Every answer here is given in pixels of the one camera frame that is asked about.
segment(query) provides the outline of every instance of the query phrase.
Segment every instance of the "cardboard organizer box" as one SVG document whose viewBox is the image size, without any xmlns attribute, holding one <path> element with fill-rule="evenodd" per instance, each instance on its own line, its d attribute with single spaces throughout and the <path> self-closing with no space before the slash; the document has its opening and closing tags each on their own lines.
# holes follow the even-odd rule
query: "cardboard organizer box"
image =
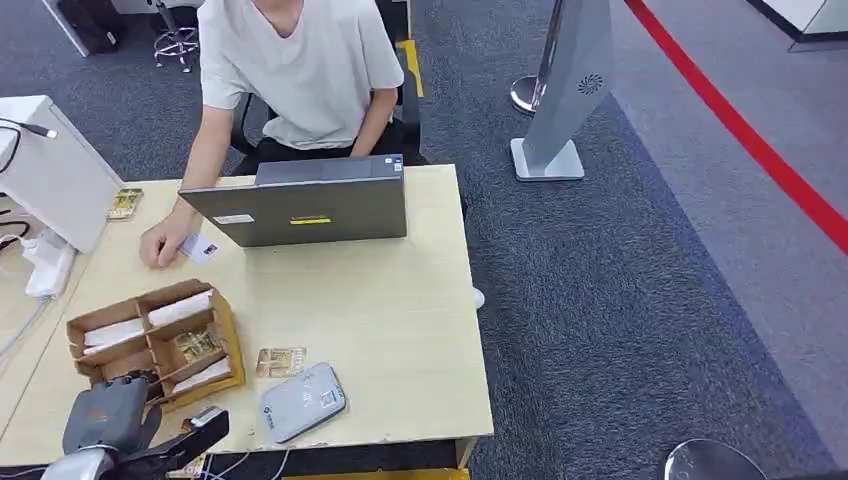
<svg viewBox="0 0 848 480">
<path fill-rule="evenodd" d="M 159 327 L 150 323 L 148 314 L 151 311 L 210 290 L 210 308 Z M 85 355 L 86 332 L 137 318 L 141 318 L 144 329 L 142 334 Z M 200 358 L 187 360 L 175 340 L 184 333 L 199 333 L 207 329 L 214 332 L 220 347 Z M 154 372 L 158 381 L 150 388 L 156 391 L 161 387 L 164 396 L 150 399 L 148 405 L 161 404 L 165 411 L 244 383 L 244 368 L 230 305 L 214 287 L 197 279 L 177 283 L 77 317 L 68 322 L 68 338 L 76 370 L 88 377 L 92 386 L 133 371 Z M 176 384 L 225 358 L 229 364 L 229 372 L 174 393 Z"/>
</svg>

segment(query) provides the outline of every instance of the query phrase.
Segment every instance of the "yellow label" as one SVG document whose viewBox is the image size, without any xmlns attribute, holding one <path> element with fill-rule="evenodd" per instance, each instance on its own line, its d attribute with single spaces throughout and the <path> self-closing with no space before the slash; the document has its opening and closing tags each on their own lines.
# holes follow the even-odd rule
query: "yellow label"
<svg viewBox="0 0 848 480">
<path fill-rule="evenodd" d="M 289 221 L 292 225 L 313 225 L 316 223 L 332 223 L 327 217 L 322 218 L 293 218 Z"/>
</svg>

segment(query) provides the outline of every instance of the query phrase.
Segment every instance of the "white card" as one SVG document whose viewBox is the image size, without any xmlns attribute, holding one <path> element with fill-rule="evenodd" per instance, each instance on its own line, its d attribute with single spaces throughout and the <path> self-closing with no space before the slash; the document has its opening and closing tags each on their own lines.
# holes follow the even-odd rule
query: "white card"
<svg viewBox="0 0 848 480">
<path fill-rule="evenodd" d="M 215 223 L 221 225 L 229 225 L 231 223 L 253 223 L 253 217 L 248 214 L 242 215 L 226 215 L 223 217 L 212 217 L 212 220 L 215 220 Z"/>
<path fill-rule="evenodd" d="M 205 263 L 218 251 L 218 247 L 201 237 L 199 233 L 190 233 L 183 240 L 179 250 L 195 262 Z"/>
</svg>

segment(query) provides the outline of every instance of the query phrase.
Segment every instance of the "power strip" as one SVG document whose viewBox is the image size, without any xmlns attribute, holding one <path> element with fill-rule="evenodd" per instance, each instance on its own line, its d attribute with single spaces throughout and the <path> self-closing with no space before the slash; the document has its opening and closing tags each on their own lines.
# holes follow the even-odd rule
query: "power strip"
<svg viewBox="0 0 848 480">
<path fill-rule="evenodd" d="M 26 294 L 35 298 L 59 298 L 68 282 L 76 249 L 49 229 L 21 243 L 24 246 L 24 258 L 35 266 L 26 286 Z"/>
</svg>

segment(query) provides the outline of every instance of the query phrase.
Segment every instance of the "floor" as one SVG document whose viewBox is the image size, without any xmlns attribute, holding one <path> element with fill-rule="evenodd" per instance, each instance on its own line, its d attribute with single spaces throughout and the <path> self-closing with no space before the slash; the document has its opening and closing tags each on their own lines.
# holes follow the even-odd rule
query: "floor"
<svg viewBox="0 0 848 480">
<path fill-rule="evenodd" d="M 848 54 L 787 54 L 789 40 L 744 0 L 648 3 L 845 213 L 835 154 Z M 514 180 L 507 143 L 528 119 L 506 93 L 537 67 L 551 5 L 413 3 L 424 152 L 458 166 L 472 271 L 489 298 L 479 317 L 496 435 L 472 476 L 656 478 L 663 455 L 695 436 L 736 445 L 775 477 L 848 466 L 845 257 L 622 2 L 614 95 L 575 138 L 587 178 Z M 180 176 L 200 108 L 196 73 L 153 68 L 142 25 L 120 52 L 82 59 L 40 3 L 5 8 L 0 95 L 51 95 L 125 179 Z M 717 25 L 730 33 L 715 35 Z M 279 462 L 255 460 L 239 474 L 265 478 Z"/>
<path fill-rule="evenodd" d="M 647 2 L 746 120 L 848 215 L 848 50 L 789 53 L 746 2 Z M 616 98 L 834 458 L 848 467 L 848 262 L 701 103 L 621 2 Z M 714 35 L 715 25 L 722 35 Z"/>
</svg>

